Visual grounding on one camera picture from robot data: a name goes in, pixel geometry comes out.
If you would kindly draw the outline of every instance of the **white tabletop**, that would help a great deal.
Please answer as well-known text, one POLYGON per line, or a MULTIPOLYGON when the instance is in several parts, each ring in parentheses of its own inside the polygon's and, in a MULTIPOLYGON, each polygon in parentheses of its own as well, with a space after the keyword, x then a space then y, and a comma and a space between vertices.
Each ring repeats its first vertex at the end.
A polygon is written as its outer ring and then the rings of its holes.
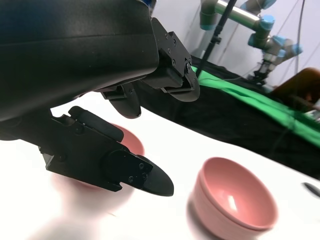
POLYGON ((309 182, 320 187, 319 181, 145 109, 138 119, 126 119, 98 93, 86 94, 52 112, 60 116, 72 106, 80 106, 136 134, 144 145, 145 156, 171 177, 174 196, 155 196, 129 186, 117 193, 78 189, 67 178, 46 171, 36 146, 20 140, 1 141, 0 239, 214 239, 194 221, 188 208, 197 173, 210 157, 240 163, 274 195, 279 209, 277 225, 258 240, 320 238, 320 199, 301 184, 309 182))

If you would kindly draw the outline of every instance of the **metal pole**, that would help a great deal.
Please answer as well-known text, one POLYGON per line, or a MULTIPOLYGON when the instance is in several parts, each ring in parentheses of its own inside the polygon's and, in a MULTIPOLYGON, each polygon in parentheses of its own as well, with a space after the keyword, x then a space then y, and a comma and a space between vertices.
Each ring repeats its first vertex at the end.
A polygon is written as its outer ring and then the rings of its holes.
MULTIPOLYGON (((215 5, 215 12, 218 14, 223 14, 227 6, 227 2, 218 0, 215 5)), ((232 11, 230 12, 228 18, 254 31, 257 30, 257 22, 260 20, 258 16, 242 10, 241 8, 238 8, 236 6, 232 8, 232 11)))
POLYGON ((233 10, 233 7, 235 6, 237 0, 230 0, 229 3, 227 4, 225 11, 223 12, 220 21, 218 23, 218 25, 216 26, 215 30, 214 30, 214 34, 213 37, 209 43, 209 46, 207 47, 207 49, 205 50, 204 56, 201 59, 201 62, 198 66, 198 69, 196 71, 196 76, 199 77, 200 73, 202 71, 202 69, 204 68, 205 63, 207 62, 212 50, 214 49, 216 43, 219 43, 221 41, 221 39, 219 38, 219 35, 222 31, 222 29, 224 28, 224 25, 226 24, 226 21, 228 20, 228 17, 230 15, 230 13, 233 10))

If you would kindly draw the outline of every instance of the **bowl rim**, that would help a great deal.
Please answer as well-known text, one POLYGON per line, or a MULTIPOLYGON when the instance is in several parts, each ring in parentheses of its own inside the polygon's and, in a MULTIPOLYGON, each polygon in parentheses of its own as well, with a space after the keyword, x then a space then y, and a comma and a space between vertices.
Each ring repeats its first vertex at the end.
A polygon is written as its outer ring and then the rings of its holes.
POLYGON ((227 218, 229 218, 231 221, 235 222, 236 224, 243 226, 247 229, 251 229, 251 230, 255 230, 255 231, 265 231, 265 230, 269 230, 271 228, 274 227, 274 225, 277 223, 278 220, 278 208, 277 208, 277 204, 276 201, 274 199, 274 197, 272 196, 272 194, 270 193, 270 191, 268 190, 268 188, 264 185, 264 183, 255 175, 253 174, 250 170, 248 170, 247 168, 245 168, 244 166, 242 166, 241 164, 232 161, 230 159, 224 158, 224 157, 211 157, 209 159, 207 159, 200 172, 199 172, 199 182, 201 185, 201 188, 203 190, 203 193, 205 194, 205 196, 208 198, 208 200, 210 201, 210 203, 216 207, 223 215, 225 215, 227 218), (205 178, 205 166, 208 164, 208 162, 210 161, 214 161, 217 159, 224 159, 226 161, 232 162, 233 164, 238 165, 240 168, 242 168, 243 170, 245 170, 246 172, 248 172, 250 175, 253 176, 253 178, 261 185, 261 187, 263 188, 263 190, 265 191, 266 195, 268 196, 271 205, 273 207, 273 218, 272 221, 269 224, 265 224, 265 225, 256 225, 256 224, 248 224, 238 218, 236 218, 235 216, 233 216, 231 213, 229 213, 227 210, 225 210, 219 203, 218 201, 214 198, 214 196, 210 193, 209 189, 206 187, 207 186, 207 180, 205 178))

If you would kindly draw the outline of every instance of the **bolt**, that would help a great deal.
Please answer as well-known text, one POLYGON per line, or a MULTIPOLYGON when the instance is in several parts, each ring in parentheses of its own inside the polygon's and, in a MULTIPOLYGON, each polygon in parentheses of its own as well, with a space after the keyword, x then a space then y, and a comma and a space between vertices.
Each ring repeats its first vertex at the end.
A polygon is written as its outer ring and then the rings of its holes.
POLYGON ((83 133, 83 131, 84 131, 84 127, 83 126, 78 126, 76 129, 75 129, 75 134, 76 135, 80 135, 80 134, 82 134, 83 133))
POLYGON ((190 67, 190 64, 189 64, 189 63, 187 63, 187 64, 185 65, 185 71, 186 71, 187 74, 190 73, 191 67, 190 67))

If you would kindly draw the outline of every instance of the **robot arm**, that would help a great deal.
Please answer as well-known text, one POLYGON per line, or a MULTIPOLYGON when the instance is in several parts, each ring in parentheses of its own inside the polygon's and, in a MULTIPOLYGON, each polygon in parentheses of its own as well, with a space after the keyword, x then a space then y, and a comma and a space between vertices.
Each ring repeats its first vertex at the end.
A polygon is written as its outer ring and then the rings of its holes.
MULTIPOLYGON (((249 76, 256 82, 263 81, 274 68, 282 62, 302 53, 301 46, 282 36, 270 36, 275 19, 271 15, 260 16, 262 9, 271 7, 275 0, 248 0, 240 8, 234 6, 229 19, 255 31, 248 45, 261 49, 263 60, 255 76, 249 76)), ((223 0, 202 0, 200 27, 210 30, 215 27, 216 14, 223 14, 227 7, 223 0)))
POLYGON ((78 106, 61 117, 50 108, 94 91, 137 118, 135 81, 195 101, 198 79, 175 33, 135 0, 3 0, 0 21, 0 139, 38 146, 46 169, 60 175, 173 195, 168 175, 122 145, 120 129, 78 106))

